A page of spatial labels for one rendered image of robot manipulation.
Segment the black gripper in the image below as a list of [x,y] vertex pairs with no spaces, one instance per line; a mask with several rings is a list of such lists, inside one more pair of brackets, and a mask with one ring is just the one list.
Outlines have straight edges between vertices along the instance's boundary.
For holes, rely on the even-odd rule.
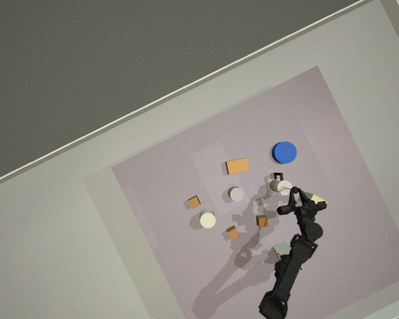
[[[304,192],[303,192],[300,188],[299,188],[299,195],[300,195],[302,204],[303,204],[303,203],[312,203],[312,202],[315,202],[314,200],[309,199],[309,198],[304,194]],[[291,190],[290,190],[290,197],[289,197],[288,205],[287,205],[287,206],[280,206],[280,207],[277,209],[277,212],[278,212],[279,215],[285,215],[285,214],[289,214],[289,213],[295,211],[295,212],[294,212],[294,215],[297,216],[297,221],[298,221],[297,224],[298,224],[300,227],[301,227],[301,226],[304,226],[304,225],[307,225],[307,224],[310,223],[310,222],[315,222],[315,221],[312,221],[311,218],[307,218],[307,221],[303,221],[303,219],[300,217],[300,215],[299,215],[299,213],[298,213],[298,211],[297,211],[298,208],[301,207],[301,206],[297,206],[297,207],[296,207],[296,206],[295,206],[296,204],[297,204],[297,202],[295,201],[294,193],[293,193],[293,190],[291,189]],[[327,203],[326,203],[326,201],[318,202],[316,205],[317,205],[319,211],[322,211],[322,210],[324,210],[324,209],[327,208]]]

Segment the glass french press with plunger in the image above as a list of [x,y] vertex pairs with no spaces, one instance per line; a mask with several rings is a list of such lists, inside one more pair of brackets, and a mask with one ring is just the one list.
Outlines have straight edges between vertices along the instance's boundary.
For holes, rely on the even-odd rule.
[[[277,179],[280,176],[280,180]],[[280,193],[281,195],[289,195],[290,190],[293,190],[294,194],[299,192],[297,187],[292,187],[289,181],[283,180],[283,173],[274,173],[274,179],[268,181],[267,187],[270,192]]]

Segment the blue cylinder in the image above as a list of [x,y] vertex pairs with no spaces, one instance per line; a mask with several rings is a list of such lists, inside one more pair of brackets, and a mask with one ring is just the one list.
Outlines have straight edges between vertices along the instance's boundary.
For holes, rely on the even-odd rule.
[[277,143],[272,149],[272,157],[279,163],[290,163],[297,156],[297,149],[288,141]]

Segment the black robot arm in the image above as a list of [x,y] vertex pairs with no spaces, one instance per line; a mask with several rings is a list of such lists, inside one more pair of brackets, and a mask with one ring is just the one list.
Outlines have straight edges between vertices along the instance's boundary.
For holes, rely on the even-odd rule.
[[[303,203],[298,208],[298,213],[303,221],[311,218],[316,220],[318,207],[315,202]],[[267,319],[285,319],[288,312],[290,292],[303,263],[312,258],[318,248],[315,244],[324,234],[323,228],[315,222],[300,227],[302,236],[294,235],[291,240],[290,255],[281,255],[281,260],[275,264],[275,277],[277,279],[273,290],[265,293],[259,312]],[[297,239],[297,237],[299,237]],[[315,247],[314,247],[315,246]],[[314,248],[312,248],[314,247]],[[285,304],[283,305],[283,302]]]

